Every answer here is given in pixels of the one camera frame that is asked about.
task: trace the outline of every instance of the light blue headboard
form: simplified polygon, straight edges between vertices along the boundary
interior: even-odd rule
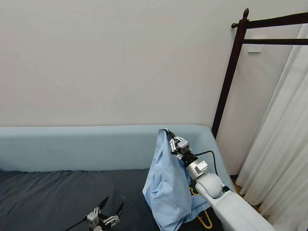
[[[104,127],[0,128],[0,170],[142,169],[151,164],[159,128],[186,138],[194,153],[212,150],[224,169],[207,126],[137,125]],[[212,156],[202,157],[211,164]]]

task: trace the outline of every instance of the dark gray bed sheet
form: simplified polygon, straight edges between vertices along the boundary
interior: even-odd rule
[[[0,173],[1,231],[63,231],[107,196],[103,209],[113,215],[124,201],[115,231],[157,231],[142,189],[145,170]],[[86,231],[86,223],[72,229]]]

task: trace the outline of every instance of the light blue cloth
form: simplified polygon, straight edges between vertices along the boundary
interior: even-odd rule
[[[201,196],[191,195],[189,185],[190,177],[183,162],[171,154],[166,132],[160,129],[142,192],[161,231],[176,231],[182,223],[195,219],[209,207]]]

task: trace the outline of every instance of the bed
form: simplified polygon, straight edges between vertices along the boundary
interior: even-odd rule
[[[0,230],[65,230],[107,196],[106,215],[125,203],[113,230],[159,230],[142,194],[159,128],[187,138],[195,153],[212,150],[219,176],[234,189],[207,126],[0,128]],[[214,172],[213,157],[201,159]],[[199,220],[183,227],[204,230]]]

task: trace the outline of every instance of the white curtain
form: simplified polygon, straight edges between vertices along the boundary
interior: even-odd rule
[[[276,230],[308,220],[308,46],[293,47],[236,183]]]

